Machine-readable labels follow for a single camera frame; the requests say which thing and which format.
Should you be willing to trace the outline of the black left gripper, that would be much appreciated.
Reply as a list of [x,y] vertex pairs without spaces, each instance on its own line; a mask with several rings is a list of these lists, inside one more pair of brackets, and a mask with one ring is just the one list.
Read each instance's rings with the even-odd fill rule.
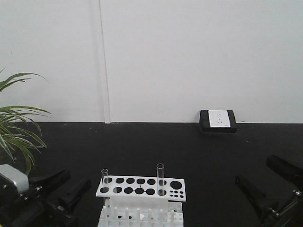
[[29,178],[29,190],[12,203],[0,208],[2,227],[77,227],[78,219],[71,213],[91,188],[91,180],[83,178],[58,197],[59,205],[47,197],[71,179],[68,170]]

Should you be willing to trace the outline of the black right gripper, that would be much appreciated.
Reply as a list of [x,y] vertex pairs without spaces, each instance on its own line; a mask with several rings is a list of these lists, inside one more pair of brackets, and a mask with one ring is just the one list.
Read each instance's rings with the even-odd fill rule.
[[[286,181],[303,188],[303,169],[278,157],[268,156],[266,166]],[[248,199],[261,221],[261,227],[302,227],[303,192],[293,190],[291,199],[277,210],[279,201],[270,199],[243,175],[235,177],[235,184]]]

